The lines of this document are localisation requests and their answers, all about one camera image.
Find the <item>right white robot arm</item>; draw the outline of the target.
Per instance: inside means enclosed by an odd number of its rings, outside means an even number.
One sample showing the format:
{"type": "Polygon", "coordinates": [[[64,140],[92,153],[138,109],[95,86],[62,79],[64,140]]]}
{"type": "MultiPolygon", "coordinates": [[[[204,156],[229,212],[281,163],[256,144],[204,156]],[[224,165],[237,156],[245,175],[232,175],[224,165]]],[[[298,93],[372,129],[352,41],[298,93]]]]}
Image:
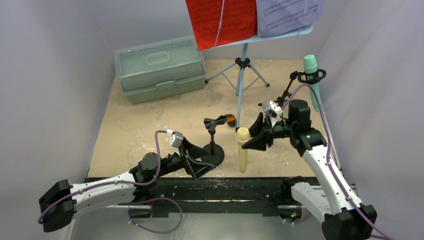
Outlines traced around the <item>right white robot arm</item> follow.
{"type": "Polygon", "coordinates": [[[304,100],[291,100],[288,115],[274,101],[261,104],[262,112],[250,128],[236,132],[241,172],[247,168],[248,150],[266,151],[276,139],[289,138],[290,144],[312,169],[324,196],[301,176],[289,177],[281,184],[280,196],[288,204],[298,202],[317,219],[327,240],[367,240],[377,211],[363,201],[348,185],[334,159],[328,155],[330,144],[312,127],[311,109],[304,100]]]}

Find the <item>black round-base microphone stand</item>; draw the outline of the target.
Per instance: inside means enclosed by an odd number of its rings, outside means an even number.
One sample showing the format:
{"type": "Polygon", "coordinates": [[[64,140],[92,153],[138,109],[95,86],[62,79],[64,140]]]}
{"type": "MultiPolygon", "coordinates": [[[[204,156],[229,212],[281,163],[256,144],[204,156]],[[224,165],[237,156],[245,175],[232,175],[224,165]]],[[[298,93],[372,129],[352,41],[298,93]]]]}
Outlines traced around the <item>black round-base microphone stand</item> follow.
{"type": "Polygon", "coordinates": [[[219,166],[223,162],[225,158],[225,152],[220,145],[215,143],[214,136],[216,133],[216,127],[218,125],[223,125],[226,122],[227,117],[224,115],[220,115],[216,119],[205,118],[203,120],[204,126],[210,135],[209,144],[203,147],[203,149],[207,151],[207,154],[200,158],[203,162],[213,164],[215,166],[219,166]]]}

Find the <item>cream yellow microphone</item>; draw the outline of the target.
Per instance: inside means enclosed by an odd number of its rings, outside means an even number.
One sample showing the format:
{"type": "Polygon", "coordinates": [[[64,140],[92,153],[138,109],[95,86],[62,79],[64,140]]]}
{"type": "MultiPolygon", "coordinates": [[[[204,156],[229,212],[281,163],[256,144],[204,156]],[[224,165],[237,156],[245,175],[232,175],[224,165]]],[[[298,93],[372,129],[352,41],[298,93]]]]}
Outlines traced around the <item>cream yellow microphone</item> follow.
{"type": "Polygon", "coordinates": [[[251,139],[249,129],[246,127],[240,127],[236,131],[235,139],[238,144],[239,171],[244,174],[247,171],[248,150],[243,149],[242,146],[251,139]]]}

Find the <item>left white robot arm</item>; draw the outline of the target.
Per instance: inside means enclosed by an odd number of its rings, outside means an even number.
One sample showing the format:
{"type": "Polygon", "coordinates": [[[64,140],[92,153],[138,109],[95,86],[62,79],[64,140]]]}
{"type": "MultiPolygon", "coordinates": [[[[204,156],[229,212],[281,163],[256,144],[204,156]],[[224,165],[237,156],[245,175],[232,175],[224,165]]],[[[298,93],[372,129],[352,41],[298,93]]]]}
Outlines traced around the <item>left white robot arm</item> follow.
{"type": "Polygon", "coordinates": [[[201,161],[208,152],[185,137],[178,139],[173,148],[174,152],[166,157],[149,152],[135,167],[114,177],[74,184],[66,179],[57,181],[38,200],[38,224],[45,233],[50,233],[66,227],[79,215],[105,207],[142,205],[149,199],[148,190],[160,177],[183,169],[197,180],[216,168],[212,163],[201,161]]]}

